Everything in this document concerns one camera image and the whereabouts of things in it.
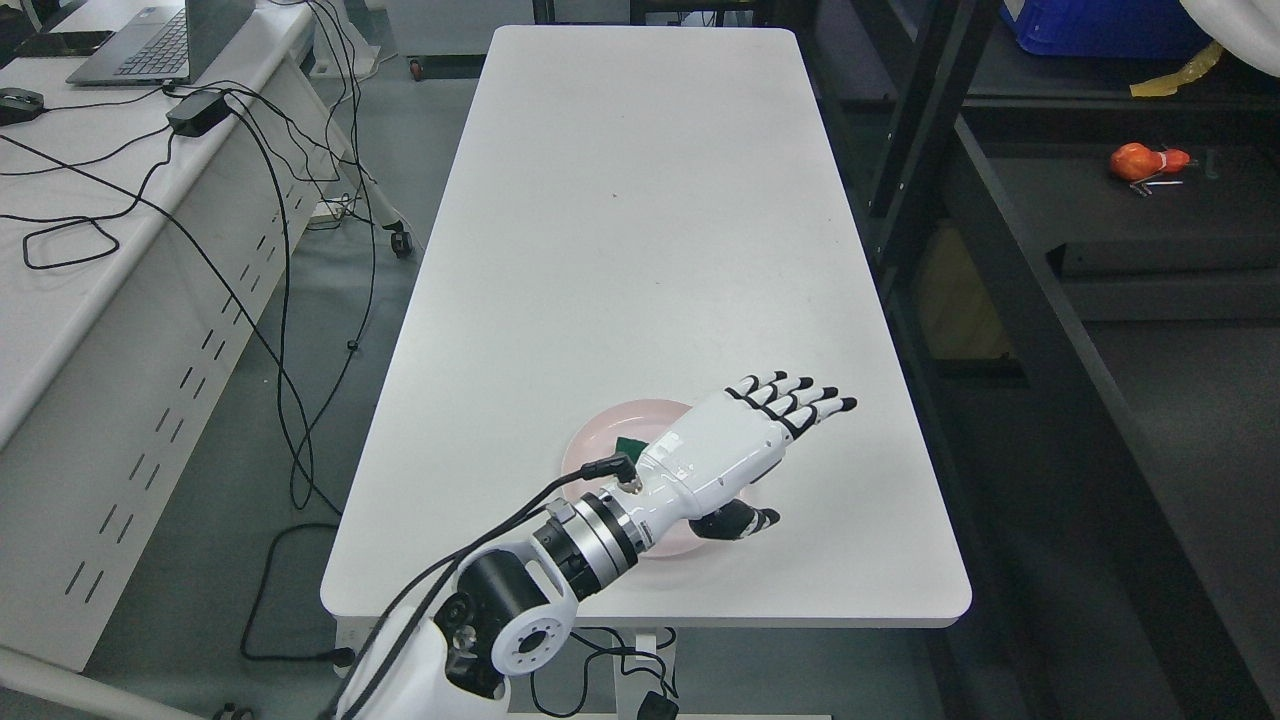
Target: white table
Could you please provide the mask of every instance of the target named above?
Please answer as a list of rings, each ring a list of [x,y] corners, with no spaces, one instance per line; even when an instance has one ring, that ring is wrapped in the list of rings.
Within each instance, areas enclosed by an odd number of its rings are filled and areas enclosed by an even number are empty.
[[[96,0],[58,29],[119,28],[148,4]],[[260,3],[202,81],[243,82],[311,137],[325,137],[325,108],[291,54],[311,20],[306,8]],[[19,59],[0,72],[0,86],[42,92],[50,108],[128,100],[147,90],[73,88],[63,81],[79,61]],[[156,94],[131,105],[50,113],[0,132],[78,161],[165,127],[175,104]],[[308,164],[317,177],[332,173],[324,151],[296,149],[283,122],[261,108],[255,115],[297,174]],[[284,247],[265,163],[233,120],[200,138],[177,138],[173,163],[155,174],[146,196],[191,229],[257,316],[319,191],[275,160],[291,231]],[[340,132],[329,140],[348,150]],[[164,152],[165,137],[157,136],[86,169],[136,190]],[[0,168],[44,167],[0,143]],[[0,177],[0,199],[5,211],[33,217],[128,205],[69,172]],[[23,265],[19,238],[36,227],[0,220],[0,682],[109,717],[174,716],[60,667],[81,670],[88,660],[250,327],[188,241],[147,208],[108,224],[119,251],[58,270]],[[81,228],[58,243],[65,258],[102,241]],[[40,250],[37,258],[54,254]]]
[[[970,588],[794,37],[499,29],[321,587],[339,644],[598,411],[778,368],[860,400],[756,486],[781,524],[584,624],[937,628]]]

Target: computer mouse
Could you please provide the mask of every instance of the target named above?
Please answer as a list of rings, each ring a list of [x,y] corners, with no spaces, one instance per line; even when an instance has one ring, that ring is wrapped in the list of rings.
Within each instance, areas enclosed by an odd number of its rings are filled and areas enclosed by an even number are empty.
[[[20,87],[0,87],[0,126],[26,123],[44,111],[44,95]]]

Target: blue container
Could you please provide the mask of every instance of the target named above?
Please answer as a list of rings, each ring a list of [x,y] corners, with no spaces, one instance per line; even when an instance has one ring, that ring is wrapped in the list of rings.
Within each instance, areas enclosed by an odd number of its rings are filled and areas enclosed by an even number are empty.
[[[1036,55],[1189,60],[1211,40],[1179,0],[1005,0],[1000,14]]]

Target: yellow tape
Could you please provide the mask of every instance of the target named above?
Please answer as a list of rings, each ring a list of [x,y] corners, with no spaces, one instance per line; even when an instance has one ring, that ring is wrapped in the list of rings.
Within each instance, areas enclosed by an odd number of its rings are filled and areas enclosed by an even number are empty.
[[[1222,46],[1215,40],[1208,47],[1201,50],[1192,58],[1183,69],[1176,73],[1139,82],[1129,86],[1129,94],[1134,97],[1167,97],[1178,92],[1178,88],[1196,82],[1204,77],[1208,70],[1222,59]]]

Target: laptop keyboard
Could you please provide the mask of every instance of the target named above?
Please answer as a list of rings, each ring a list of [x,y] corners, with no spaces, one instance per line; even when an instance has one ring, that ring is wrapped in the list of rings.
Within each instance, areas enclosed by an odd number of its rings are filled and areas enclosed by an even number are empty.
[[[187,61],[187,9],[178,10],[142,50],[116,68],[118,76],[174,73]]]

